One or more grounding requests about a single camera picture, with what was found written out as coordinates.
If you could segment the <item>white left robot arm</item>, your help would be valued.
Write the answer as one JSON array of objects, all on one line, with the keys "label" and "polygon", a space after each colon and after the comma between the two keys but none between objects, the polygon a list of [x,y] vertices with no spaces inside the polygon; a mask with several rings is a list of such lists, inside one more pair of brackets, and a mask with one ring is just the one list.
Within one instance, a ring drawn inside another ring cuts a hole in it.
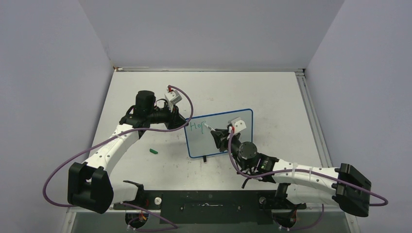
[{"label": "white left robot arm", "polygon": [[127,150],[149,131],[152,124],[164,124],[164,132],[173,132],[187,125],[177,106],[183,93],[168,87],[163,102],[156,104],[154,92],[138,91],[135,104],[120,119],[112,136],[99,144],[98,150],[82,163],[69,168],[68,203],[103,214],[113,204],[126,202],[131,208],[144,205],[143,185],[122,181],[113,183],[110,174]]}]

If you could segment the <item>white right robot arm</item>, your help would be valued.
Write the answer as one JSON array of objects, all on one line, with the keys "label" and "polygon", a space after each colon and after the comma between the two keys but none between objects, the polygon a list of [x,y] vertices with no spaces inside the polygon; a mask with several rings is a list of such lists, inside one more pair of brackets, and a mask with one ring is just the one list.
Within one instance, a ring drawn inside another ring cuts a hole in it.
[{"label": "white right robot arm", "polygon": [[335,205],[348,214],[369,215],[371,182],[353,165],[313,167],[300,165],[258,152],[250,141],[230,136],[229,130],[215,129],[211,135],[220,152],[238,174],[247,179],[276,183],[275,202],[281,208],[301,203]]}]

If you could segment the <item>white whiteboard marker pen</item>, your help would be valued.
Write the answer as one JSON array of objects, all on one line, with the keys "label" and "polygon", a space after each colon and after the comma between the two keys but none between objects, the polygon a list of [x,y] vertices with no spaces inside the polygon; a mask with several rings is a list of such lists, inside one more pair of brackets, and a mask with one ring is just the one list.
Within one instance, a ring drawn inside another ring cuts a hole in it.
[{"label": "white whiteboard marker pen", "polygon": [[203,124],[204,124],[204,126],[205,126],[206,128],[208,128],[210,131],[215,131],[215,129],[212,128],[211,126],[209,126],[208,124],[206,124],[206,123],[203,123]]}]

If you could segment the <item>blue framed whiteboard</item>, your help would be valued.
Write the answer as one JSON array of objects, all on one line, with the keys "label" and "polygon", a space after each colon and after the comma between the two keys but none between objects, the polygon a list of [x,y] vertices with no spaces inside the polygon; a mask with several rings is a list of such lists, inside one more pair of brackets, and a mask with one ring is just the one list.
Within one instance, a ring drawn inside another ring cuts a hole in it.
[{"label": "blue framed whiteboard", "polygon": [[184,128],[189,157],[200,158],[220,154],[210,133],[213,129],[227,129],[230,121],[241,118],[246,129],[240,132],[240,141],[253,141],[254,112],[252,109],[241,109],[203,116],[194,116]]}]

